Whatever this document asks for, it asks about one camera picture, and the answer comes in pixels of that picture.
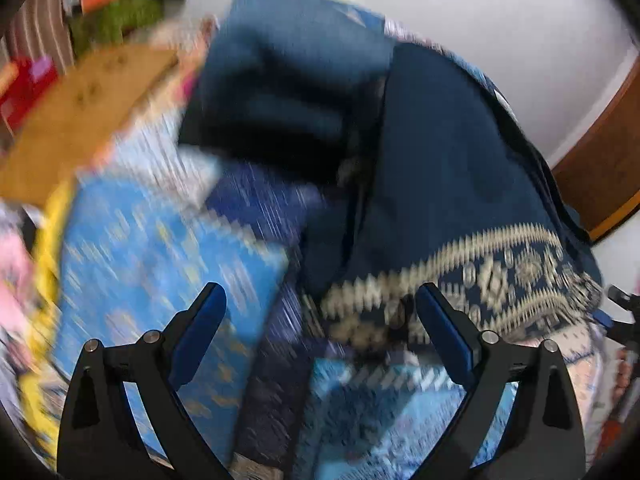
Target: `white wall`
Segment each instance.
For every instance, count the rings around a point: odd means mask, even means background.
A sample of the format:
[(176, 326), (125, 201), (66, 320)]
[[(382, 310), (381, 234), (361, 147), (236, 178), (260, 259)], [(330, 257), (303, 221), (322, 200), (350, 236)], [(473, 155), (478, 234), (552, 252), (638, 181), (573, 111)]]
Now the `white wall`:
[[(612, 97), (607, 85), (628, 72), (632, 43), (609, 0), (354, 1), (482, 68), (549, 159), (565, 140), (580, 137), (585, 118)], [(222, 15), (229, 2), (188, 0), (187, 12)]]
[(636, 59), (638, 58), (638, 48), (632, 44), (626, 51), (626, 56), (623, 57), (620, 65), (614, 72), (613, 77), (609, 80), (607, 85), (602, 89), (600, 96), (596, 99), (596, 102), (590, 108), (590, 110), (583, 115), (582, 119), (574, 126), (574, 129), (567, 135), (560, 143), (551, 155), (546, 156), (546, 161), (550, 167), (554, 167), (562, 158), (571, 150), (572, 147), (580, 140), (580, 138), (587, 132), (596, 119), (603, 113), (610, 101), (615, 97), (625, 82), (625, 79), (629, 75), (629, 71), (632, 69)]
[(603, 282), (625, 292), (640, 285), (640, 212), (593, 248)]

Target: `cardboard piece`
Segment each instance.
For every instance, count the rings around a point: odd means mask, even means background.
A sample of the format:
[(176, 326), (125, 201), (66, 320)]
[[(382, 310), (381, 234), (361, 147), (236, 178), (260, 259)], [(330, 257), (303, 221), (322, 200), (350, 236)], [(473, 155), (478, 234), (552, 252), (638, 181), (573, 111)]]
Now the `cardboard piece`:
[(125, 44), (84, 57), (38, 102), (4, 161), (0, 197), (42, 208), (56, 185), (110, 140), (177, 62), (175, 50)]

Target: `blue gripper pad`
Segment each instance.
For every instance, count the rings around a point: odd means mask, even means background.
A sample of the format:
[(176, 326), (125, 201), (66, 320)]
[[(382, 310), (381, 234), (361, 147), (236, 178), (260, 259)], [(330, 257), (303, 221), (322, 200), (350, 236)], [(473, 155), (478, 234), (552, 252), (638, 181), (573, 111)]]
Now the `blue gripper pad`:
[(226, 313), (225, 289), (209, 283), (191, 305), (196, 314), (191, 319), (172, 355), (169, 384), (177, 392), (193, 380), (205, 352)]
[(415, 308), (451, 380), (471, 386), (481, 357), (479, 332), (471, 320), (454, 310), (433, 283), (420, 286)]
[(596, 320), (605, 328), (611, 328), (613, 326), (613, 320), (611, 319), (611, 316), (603, 310), (594, 310), (593, 314), (591, 315), (593, 316), (594, 320)]

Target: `metal screw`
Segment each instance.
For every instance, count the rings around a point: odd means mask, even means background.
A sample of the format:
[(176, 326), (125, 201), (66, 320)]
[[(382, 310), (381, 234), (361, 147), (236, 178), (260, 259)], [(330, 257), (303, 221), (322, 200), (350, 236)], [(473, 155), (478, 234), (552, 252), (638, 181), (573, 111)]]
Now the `metal screw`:
[(149, 330), (148, 332), (145, 332), (142, 339), (145, 343), (155, 343), (160, 339), (160, 332), (158, 332), (158, 330)]
[(495, 345), (498, 341), (500, 341), (500, 338), (498, 337), (497, 333), (492, 332), (491, 330), (485, 330), (484, 332), (482, 332), (482, 341), (488, 343), (489, 345)]
[(87, 352), (94, 352), (95, 349), (98, 348), (99, 341), (97, 339), (89, 339), (86, 343), (84, 343), (84, 349)]
[(557, 352), (558, 351), (558, 343), (552, 341), (551, 339), (545, 339), (545, 348), (549, 352)]

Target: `blanket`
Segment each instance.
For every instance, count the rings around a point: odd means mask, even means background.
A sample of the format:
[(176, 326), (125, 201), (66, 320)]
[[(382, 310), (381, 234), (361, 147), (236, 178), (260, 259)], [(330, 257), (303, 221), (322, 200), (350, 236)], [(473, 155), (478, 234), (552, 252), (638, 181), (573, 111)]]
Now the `blanket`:
[[(133, 343), (147, 330), (163, 329), (207, 282), (219, 283), (225, 319), (178, 396), (224, 463), (252, 355), (286, 267), (282, 248), (251, 239), (224, 219), (190, 214), (132, 180), (88, 176), (65, 229), (53, 361), (70, 376), (88, 338), (105, 346)], [(162, 453), (135, 387), (127, 384), (126, 391), (143, 441)]]
[[(516, 384), (505, 386), (474, 466), (494, 456), (516, 391)], [(291, 477), (408, 480), (464, 396), (442, 366), (356, 367), (318, 360)]]
[(20, 209), (0, 202), (0, 402), (22, 431), (17, 374), (31, 364), (25, 339), (34, 294), (33, 263), (23, 242)]
[[(102, 174), (144, 182), (161, 194), (170, 194), (174, 200), (185, 200), (185, 208), (202, 205), (218, 176), (219, 164), (212, 156), (178, 152), (172, 139), (177, 135), (175, 121), (190, 92), (194, 73), (204, 62), (214, 28), (213, 18), (196, 22), (177, 20), (164, 22), (150, 32), (148, 43), (176, 49), (179, 63), (136, 106), (127, 125), (114, 133), (113, 141), (94, 154), (92, 168)], [(42, 229), (38, 230), (40, 240), (34, 252), (36, 279), (30, 284), (38, 301), (25, 336), (30, 364), (18, 370), (21, 400), (18, 414), (29, 429), (27, 436), (32, 437), (34, 450), (51, 465), (55, 464), (58, 426), (68, 382), (68, 376), (61, 375), (50, 364), (50, 351), (59, 344), (58, 244), (64, 237), (66, 211), (74, 196), (71, 182), (62, 183), (47, 200)], [(85, 309), (88, 307), (81, 305), (80, 313)], [(16, 368), (6, 371), (15, 374)]]
[[(381, 76), (383, 93), (363, 91)], [(270, 144), (268, 162), (295, 161), (299, 177), (342, 170), (346, 192), (302, 237), (315, 334), (362, 351), (426, 344), (423, 282), (510, 340), (579, 324), (600, 301), (588, 236), (492, 81), (326, 0), (234, 0), (180, 142), (236, 156)]]

